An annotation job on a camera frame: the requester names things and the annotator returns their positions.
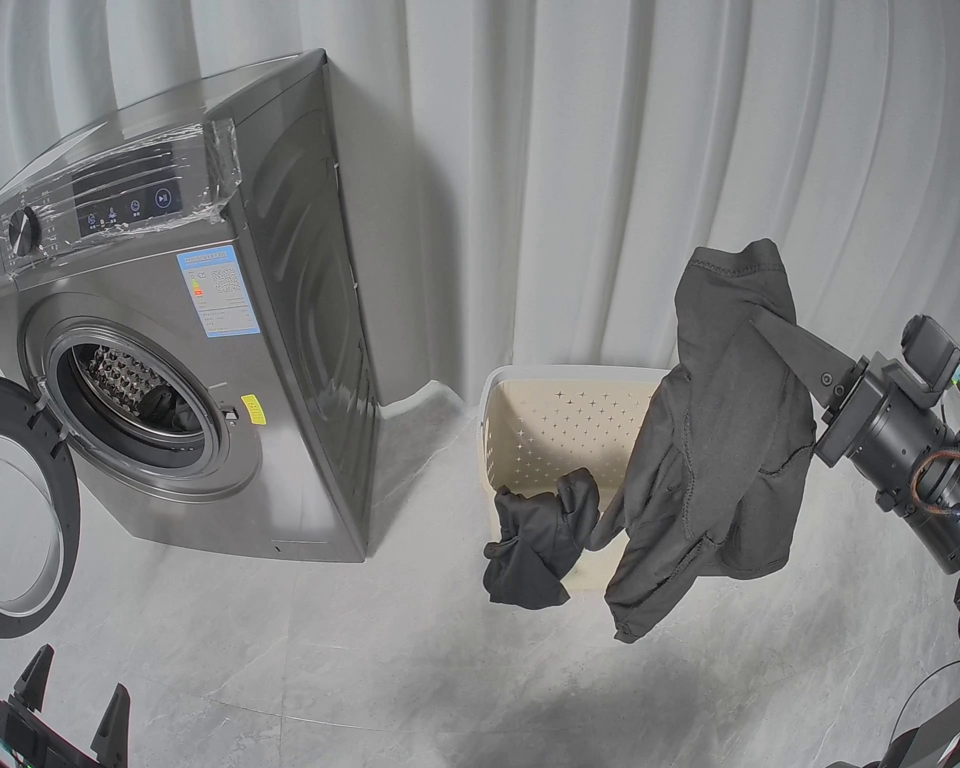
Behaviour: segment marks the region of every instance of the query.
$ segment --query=white plastic basket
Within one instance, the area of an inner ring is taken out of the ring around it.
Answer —
[[[496,490],[556,492],[557,478],[580,467],[600,489],[600,512],[623,482],[636,433],[668,372],[613,366],[506,366],[487,378],[477,448],[490,494],[492,540],[500,539]],[[623,555],[621,533],[600,552],[584,552],[564,577],[570,589],[603,589]]]

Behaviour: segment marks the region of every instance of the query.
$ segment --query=cable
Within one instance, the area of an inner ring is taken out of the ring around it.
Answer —
[[[940,507],[936,504],[927,504],[920,498],[920,494],[917,492],[917,486],[920,483],[921,475],[930,468],[937,459],[957,459],[960,460],[960,449],[958,448],[944,448],[942,450],[935,450],[932,453],[928,453],[924,460],[920,462],[917,468],[914,470],[913,475],[910,477],[910,500],[913,502],[914,507],[919,510],[924,510],[931,515],[949,515],[953,512],[949,507]]]
[[[920,684],[916,688],[913,689],[913,693],[906,697],[906,701],[903,702],[903,707],[900,709],[900,714],[897,715],[897,722],[894,723],[894,729],[890,733],[890,741],[887,742],[887,749],[889,749],[890,745],[894,743],[894,736],[897,734],[897,726],[900,724],[900,719],[902,718],[903,713],[906,712],[906,706],[910,703],[910,699],[913,698],[913,694],[920,690],[924,686],[924,683],[926,683],[926,681],[928,681],[934,675],[943,672],[945,669],[947,669],[947,667],[953,666],[954,664],[960,664],[960,659],[957,661],[950,661],[949,663],[946,663],[940,667],[940,669],[934,669],[929,675],[921,680]]]

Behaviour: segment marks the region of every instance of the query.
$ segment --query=white curtain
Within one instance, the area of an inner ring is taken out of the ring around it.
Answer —
[[[955,0],[0,0],[0,182],[102,112],[323,47],[381,395],[666,366],[693,248],[772,237],[851,356],[960,337]]]

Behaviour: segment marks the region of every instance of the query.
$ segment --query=black cloth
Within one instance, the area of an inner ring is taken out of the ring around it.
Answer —
[[[483,586],[492,603],[536,610],[565,603],[560,580],[580,558],[596,525],[600,493],[586,469],[557,481],[557,493],[526,498],[501,488],[494,500],[500,541],[484,549],[490,560]]]
[[[815,438],[810,395],[750,324],[762,307],[795,323],[777,247],[698,248],[675,297],[680,365],[661,382],[623,485],[590,535],[626,528],[607,587],[616,637],[634,642],[698,575],[752,579],[783,567]]]

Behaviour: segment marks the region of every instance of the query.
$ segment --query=display panel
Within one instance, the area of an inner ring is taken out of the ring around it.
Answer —
[[[72,181],[82,237],[183,209],[170,142],[108,157]]]

